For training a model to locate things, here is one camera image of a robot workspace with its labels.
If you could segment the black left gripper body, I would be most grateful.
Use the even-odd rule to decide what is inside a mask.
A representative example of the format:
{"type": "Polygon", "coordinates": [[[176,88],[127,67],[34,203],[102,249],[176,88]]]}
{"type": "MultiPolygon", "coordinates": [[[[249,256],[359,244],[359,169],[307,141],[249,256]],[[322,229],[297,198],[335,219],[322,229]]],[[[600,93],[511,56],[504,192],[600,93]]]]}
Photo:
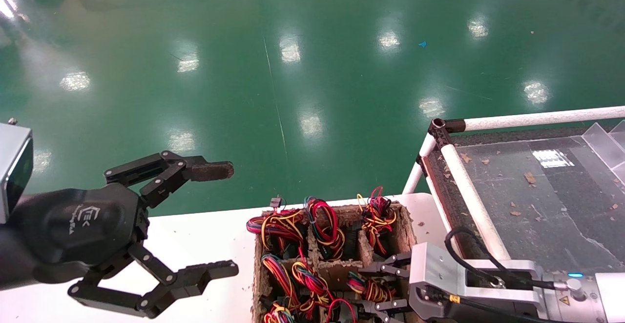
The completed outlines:
{"type": "Polygon", "coordinates": [[[23,196],[11,215],[11,284],[82,278],[148,227],[138,194],[120,184],[23,196]]]}

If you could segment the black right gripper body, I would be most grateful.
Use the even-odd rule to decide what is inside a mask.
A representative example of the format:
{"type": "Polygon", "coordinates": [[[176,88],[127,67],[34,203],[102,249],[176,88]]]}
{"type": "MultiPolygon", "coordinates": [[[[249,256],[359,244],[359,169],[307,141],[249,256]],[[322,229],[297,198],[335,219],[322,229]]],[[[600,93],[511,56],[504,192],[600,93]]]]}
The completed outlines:
{"type": "Polygon", "coordinates": [[[470,297],[468,301],[480,303],[506,312],[496,314],[476,309],[466,304],[458,304],[442,298],[436,288],[414,289],[414,312],[424,323],[525,323],[517,316],[528,316],[528,305],[510,301],[495,301],[470,297]]]}

